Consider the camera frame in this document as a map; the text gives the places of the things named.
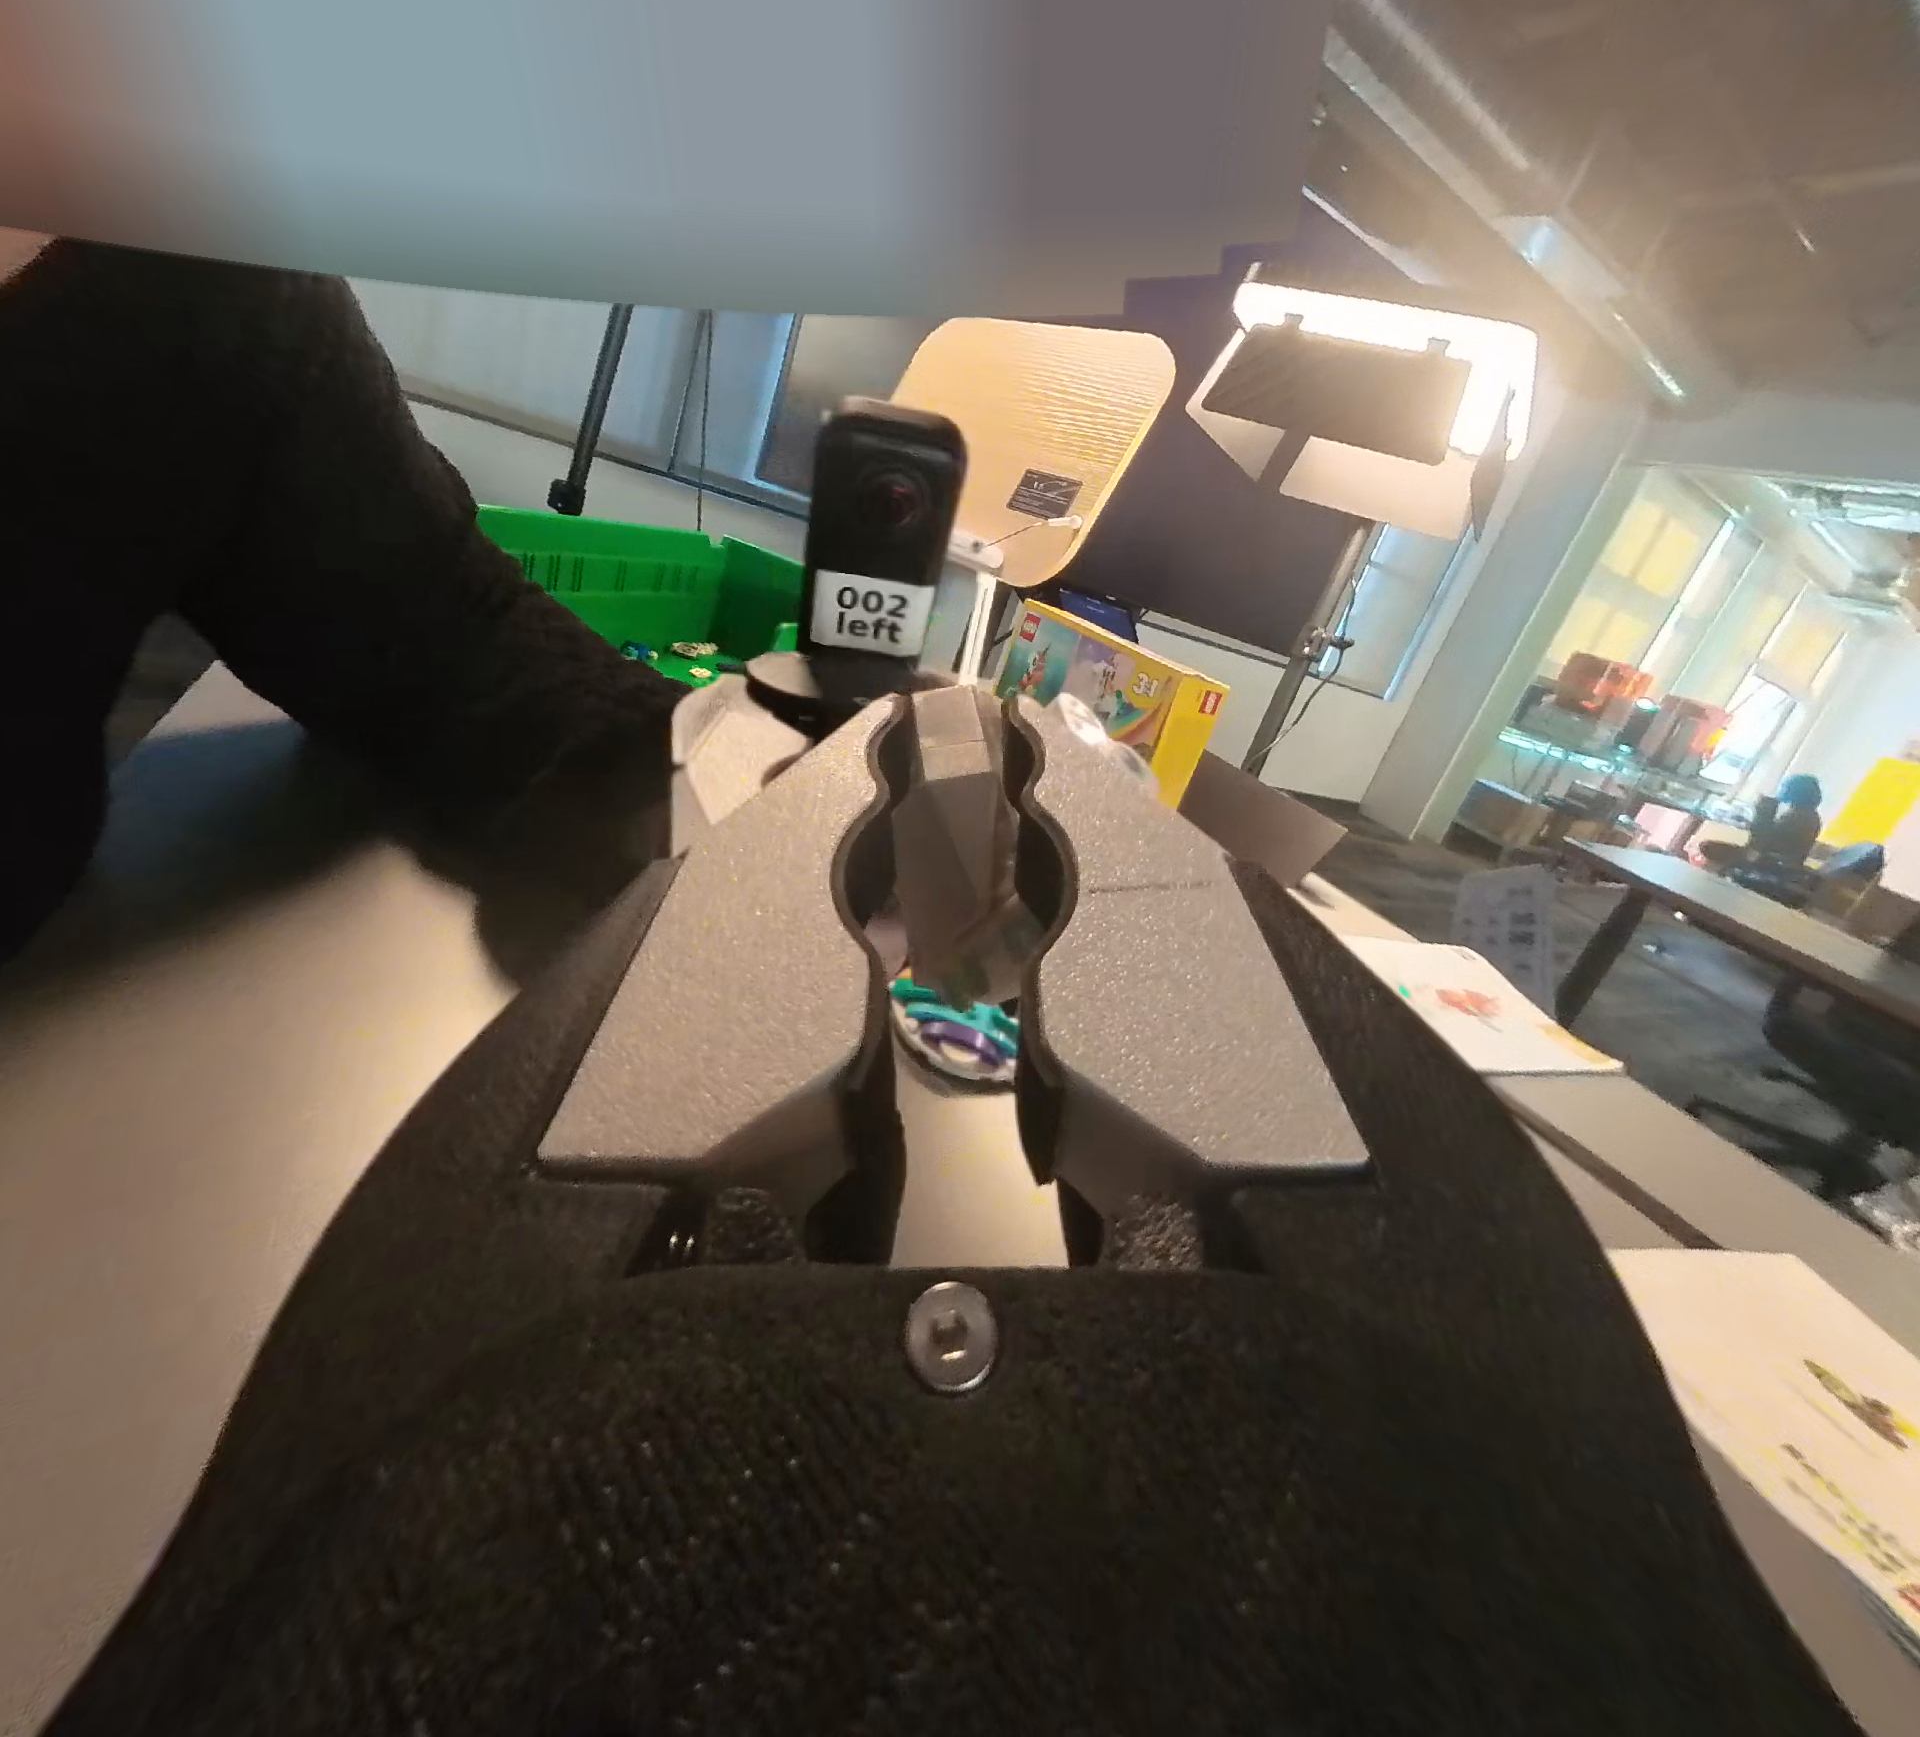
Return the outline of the dark background table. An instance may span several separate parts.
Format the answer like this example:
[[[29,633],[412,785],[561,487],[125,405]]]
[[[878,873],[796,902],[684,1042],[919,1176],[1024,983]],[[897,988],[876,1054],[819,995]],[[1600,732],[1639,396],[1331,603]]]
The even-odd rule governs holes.
[[[1780,907],[1676,856],[1570,840],[1564,854],[1622,897],[1600,922],[1551,996],[1551,1015],[1572,1029],[1600,983],[1635,939],[1647,908],[1669,908],[1745,957],[1776,964],[1786,979],[1917,1029],[1917,967],[1859,937]]]

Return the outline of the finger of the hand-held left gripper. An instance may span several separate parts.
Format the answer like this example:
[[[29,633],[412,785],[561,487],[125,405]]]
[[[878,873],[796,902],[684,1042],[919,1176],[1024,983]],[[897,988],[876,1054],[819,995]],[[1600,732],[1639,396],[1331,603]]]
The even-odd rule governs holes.
[[[749,685],[699,685],[671,714],[671,854],[755,799],[811,740],[766,710]]]

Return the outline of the black office chair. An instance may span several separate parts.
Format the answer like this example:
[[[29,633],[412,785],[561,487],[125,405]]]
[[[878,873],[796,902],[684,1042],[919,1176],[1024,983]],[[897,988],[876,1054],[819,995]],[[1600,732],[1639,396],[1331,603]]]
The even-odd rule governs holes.
[[[1732,1124],[1736,1149],[1776,1171],[1811,1178],[1826,1202],[1861,1197],[1890,1176],[1882,1161],[1917,1153],[1917,1031],[1882,1011],[1784,979],[1762,1015],[1766,1044],[1786,1060],[1766,1071],[1811,1094],[1832,1116],[1836,1133],[1822,1137],[1713,1098],[1692,1098],[1688,1116]]]

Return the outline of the yellow toy brick set box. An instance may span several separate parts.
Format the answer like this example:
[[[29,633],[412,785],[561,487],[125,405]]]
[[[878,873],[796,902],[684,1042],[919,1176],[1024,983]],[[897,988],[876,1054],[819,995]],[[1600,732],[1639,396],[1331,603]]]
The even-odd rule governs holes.
[[[1211,747],[1230,687],[1092,620],[1020,600],[996,671],[998,699],[1068,707],[1093,747],[1128,753],[1177,808]]]

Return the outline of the instruction booklet red animal cover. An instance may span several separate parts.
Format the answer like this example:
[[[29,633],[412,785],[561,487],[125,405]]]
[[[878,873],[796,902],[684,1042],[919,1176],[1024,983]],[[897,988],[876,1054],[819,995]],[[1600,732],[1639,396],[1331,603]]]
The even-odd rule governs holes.
[[[1467,948],[1368,934],[1344,937],[1344,944],[1483,1079],[1622,1073],[1620,1060],[1578,1040]]]

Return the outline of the person's left forearm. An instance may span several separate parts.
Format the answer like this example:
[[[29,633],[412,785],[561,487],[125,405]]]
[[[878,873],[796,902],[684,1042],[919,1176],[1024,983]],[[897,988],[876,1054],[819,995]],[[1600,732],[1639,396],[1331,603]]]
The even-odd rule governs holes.
[[[93,854],[161,618],[552,919],[668,854],[684,690],[484,534],[344,280],[3,232],[1,475],[3,959]]]

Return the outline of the glass shelf with orange boxes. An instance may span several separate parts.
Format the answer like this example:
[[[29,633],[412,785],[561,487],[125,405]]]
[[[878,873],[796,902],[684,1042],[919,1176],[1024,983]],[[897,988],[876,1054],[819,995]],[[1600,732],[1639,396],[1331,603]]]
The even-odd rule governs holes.
[[[1681,854],[1725,794],[1708,767],[1732,716],[1654,693],[1643,668],[1573,652],[1522,696],[1452,819],[1501,856],[1568,842]]]

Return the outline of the instruction booklet with red logo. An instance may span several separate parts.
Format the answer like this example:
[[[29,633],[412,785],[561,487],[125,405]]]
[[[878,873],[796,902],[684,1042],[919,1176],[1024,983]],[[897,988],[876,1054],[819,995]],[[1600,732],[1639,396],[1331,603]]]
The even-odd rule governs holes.
[[[1786,1252],[1608,1259],[1694,1437],[1916,1660],[1916,1357]]]

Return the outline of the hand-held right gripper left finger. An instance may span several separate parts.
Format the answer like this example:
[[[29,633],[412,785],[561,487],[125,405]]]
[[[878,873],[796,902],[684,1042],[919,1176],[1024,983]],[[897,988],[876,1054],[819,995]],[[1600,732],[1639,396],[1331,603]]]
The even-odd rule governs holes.
[[[665,886],[537,1169],[771,1198],[811,1255],[889,1255],[904,1190],[893,979],[910,707],[881,699],[708,830]]]

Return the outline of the green plastic bin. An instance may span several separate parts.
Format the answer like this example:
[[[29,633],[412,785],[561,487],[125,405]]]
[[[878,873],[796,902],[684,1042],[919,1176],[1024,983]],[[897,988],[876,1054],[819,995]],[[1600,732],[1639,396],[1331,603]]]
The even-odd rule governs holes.
[[[625,661],[685,688],[800,646],[798,560],[732,536],[552,511],[482,507],[478,525]]]

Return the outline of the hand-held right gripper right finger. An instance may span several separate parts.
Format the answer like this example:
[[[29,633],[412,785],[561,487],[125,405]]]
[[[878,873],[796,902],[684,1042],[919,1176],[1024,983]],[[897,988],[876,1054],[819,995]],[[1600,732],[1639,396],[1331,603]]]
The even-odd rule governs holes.
[[[1020,1151],[1069,1268],[1240,1268],[1247,1197],[1370,1153],[1227,853],[1065,701],[1009,701]]]

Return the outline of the dark grey folded board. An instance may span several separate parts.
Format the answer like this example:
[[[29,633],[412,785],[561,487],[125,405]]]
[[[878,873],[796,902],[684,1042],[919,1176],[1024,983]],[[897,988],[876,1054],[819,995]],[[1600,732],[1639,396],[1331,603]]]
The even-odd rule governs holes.
[[[1211,753],[1202,755],[1177,808],[1224,853],[1283,889],[1299,886],[1345,835],[1335,819]]]

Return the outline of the black tripod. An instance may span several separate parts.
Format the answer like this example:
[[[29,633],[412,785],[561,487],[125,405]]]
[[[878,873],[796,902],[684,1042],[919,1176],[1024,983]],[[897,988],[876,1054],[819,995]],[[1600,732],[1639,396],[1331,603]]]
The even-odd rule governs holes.
[[[619,376],[633,314],[635,307],[632,302],[616,302],[606,313],[606,326],[598,342],[598,354],[591,362],[585,403],[571,438],[565,472],[555,477],[545,487],[547,496],[544,498],[544,505],[558,515],[578,519],[585,511],[588,487],[591,479],[590,472],[603,451],[606,413],[612,405],[612,393]],[[678,380],[678,391],[673,393],[673,418],[663,445],[654,455],[654,461],[649,464],[642,461],[627,463],[625,459],[616,461],[627,468],[654,470],[660,477],[680,477],[680,457],[689,413],[697,410],[697,425],[693,426],[695,453],[689,461],[689,480],[695,495],[703,492],[708,479],[705,429],[710,423],[710,379],[715,323],[718,313],[714,309],[689,313],[689,324],[685,326],[688,332],[684,342],[685,354],[682,359],[684,369]]]

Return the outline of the studio light panel on stand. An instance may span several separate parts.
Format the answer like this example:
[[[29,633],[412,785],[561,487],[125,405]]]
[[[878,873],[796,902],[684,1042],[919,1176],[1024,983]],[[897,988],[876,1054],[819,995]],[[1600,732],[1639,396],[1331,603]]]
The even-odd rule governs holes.
[[[1385,527],[1434,541],[1482,534],[1522,455],[1539,334],[1476,313],[1247,280],[1233,334],[1187,398],[1187,417],[1261,490],[1348,519],[1325,586],[1241,759],[1261,775],[1341,658],[1370,551]]]

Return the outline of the black partition panel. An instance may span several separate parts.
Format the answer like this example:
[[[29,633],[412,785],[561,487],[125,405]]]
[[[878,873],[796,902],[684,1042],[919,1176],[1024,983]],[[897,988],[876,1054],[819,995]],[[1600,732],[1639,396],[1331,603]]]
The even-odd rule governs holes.
[[[1135,279],[1116,313],[1068,314],[1073,326],[1161,338],[1175,371],[1164,409],[1063,579],[1144,614],[1282,654],[1314,618],[1366,527],[1245,477],[1187,414],[1187,401],[1236,338],[1236,293],[1255,274],[1335,293],[1411,290],[1331,215],[1303,204],[1289,237],[1233,245],[1211,274]]]

